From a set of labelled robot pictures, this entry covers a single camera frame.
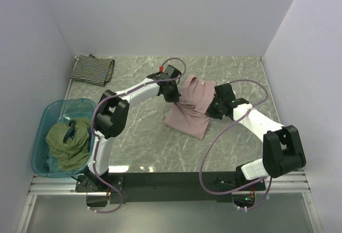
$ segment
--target white wall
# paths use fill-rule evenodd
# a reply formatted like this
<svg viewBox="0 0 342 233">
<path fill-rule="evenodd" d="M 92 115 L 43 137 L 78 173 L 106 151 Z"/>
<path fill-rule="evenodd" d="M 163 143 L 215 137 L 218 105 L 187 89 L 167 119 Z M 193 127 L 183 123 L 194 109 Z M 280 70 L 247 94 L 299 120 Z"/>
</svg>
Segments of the white wall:
<svg viewBox="0 0 342 233">
<path fill-rule="evenodd" d="M 0 0 L 0 231 L 14 232 L 44 108 L 63 99 L 72 54 L 40 0 Z"/>
<path fill-rule="evenodd" d="M 263 56 L 293 0 L 44 0 L 74 55 Z"/>
<path fill-rule="evenodd" d="M 294 0 L 265 55 L 284 124 L 299 128 L 325 232 L 341 232 L 342 0 Z"/>
</svg>

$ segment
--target striped cloth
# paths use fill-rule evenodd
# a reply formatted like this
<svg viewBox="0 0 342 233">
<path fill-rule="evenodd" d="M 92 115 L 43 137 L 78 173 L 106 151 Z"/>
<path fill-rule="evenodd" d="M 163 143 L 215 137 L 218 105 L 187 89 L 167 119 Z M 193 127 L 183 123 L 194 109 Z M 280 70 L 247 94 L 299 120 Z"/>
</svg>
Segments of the striped cloth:
<svg viewBox="0 0 342 233">
<path fill-rule="evenodd" d="M 78 56 L 70 78 L 105 86 L 112 79 L 114 63 L 113 59 L 98 59 L 92 54 Z"/>
</svg>

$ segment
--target plastic bin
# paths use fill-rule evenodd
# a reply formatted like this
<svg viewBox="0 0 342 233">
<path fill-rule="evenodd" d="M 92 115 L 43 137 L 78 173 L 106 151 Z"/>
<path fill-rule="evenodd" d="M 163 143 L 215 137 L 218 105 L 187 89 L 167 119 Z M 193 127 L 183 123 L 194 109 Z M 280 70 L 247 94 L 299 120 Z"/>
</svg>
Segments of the plastic bin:
<svg viewBox="0 0 342 233">
<path fill-rule="evenodd" d="M 58 161 L 50 153 L 49 145 L 45 138 L 51 127 L 57 122 L 68 123 L 70 119 L 88 117 L 91 118 L 95 110 L 95 103 L 89 99 L 71 99 L 59 100 L 50 104 L 45 110 L 41 118 L 38 128 L 36 141 L 33 149 L 31 160 L 32 170 L 43 177 L 61 178 L 70 177 L 83 172 L 88 161 L 90 160 L 92 148 L 94 145 L 94 136 L 91 136 L 90 150 L 88 161 L 83 167 L 69 172 L 62 172 L 59 169 Z"/>
</svg>

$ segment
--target olive green garment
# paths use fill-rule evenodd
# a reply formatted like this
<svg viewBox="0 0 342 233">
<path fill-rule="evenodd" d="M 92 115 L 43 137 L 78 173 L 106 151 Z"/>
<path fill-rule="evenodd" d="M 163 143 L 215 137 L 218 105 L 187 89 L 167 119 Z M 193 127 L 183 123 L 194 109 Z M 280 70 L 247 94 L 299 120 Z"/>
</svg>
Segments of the olive green garment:
<svg viewBox="0 0 342 233">
<path fill-rule="evenodd" d="M 90 119 L 76 118 L 74 120 L 76 121 L 76 133 L 73 139 L 69 137 L 63 143 L 63 139 L 71 127 L 62 122 L 52 126 L 45 139 L 51 154 L 59 162 L 59 169 L 63 172 L 79 169 L 88 160 Z"/>
</svg>

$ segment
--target marble table surface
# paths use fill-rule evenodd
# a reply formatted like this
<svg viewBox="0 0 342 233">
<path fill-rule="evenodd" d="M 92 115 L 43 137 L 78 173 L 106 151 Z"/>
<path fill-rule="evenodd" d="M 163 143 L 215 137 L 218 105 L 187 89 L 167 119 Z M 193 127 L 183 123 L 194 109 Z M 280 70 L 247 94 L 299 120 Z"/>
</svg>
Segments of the marble table surface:
<svg viewBox="0 0 342 233">
<path fill-rule="evenodd" d="M 96 104 L 102 93 L 110 89 L 119 91 L 141 82 L 147 75 L 157 72 L 166 56 L 112 57 L 115 59 L 113 78 L 105 87 L 73 81 L 69 99 L 89 98 Z M 180 85 L 190 73 L 204 80 L 223 84 L 235 79 L 252 79 L 268 90 L 268 82 L 260 57 L 181 57 L 188 70 Z M 170 62 L 183 71 L 182 64 Z M 249 82 L 233 83 L 236 97 L 250 103 L 261 100 L 265 94 Z M 197 172 L 202 157 L 215 136 L 232 121 L 212 119 L 203 141 L 167 127 L 163 120 L 171 104 L 163 97 L 154 97 L 129 111 L 126 128 L 115 142 L 110 156 L 110 171 L 116 172 Z M 272 96 L 258 110 L 279 122 Z M 236 125 L 224 133 L 209 154 L 206 171 L 230 171 L 243 163 L 261 158 L 262 143 L 247 128 Z"/>
</svg>

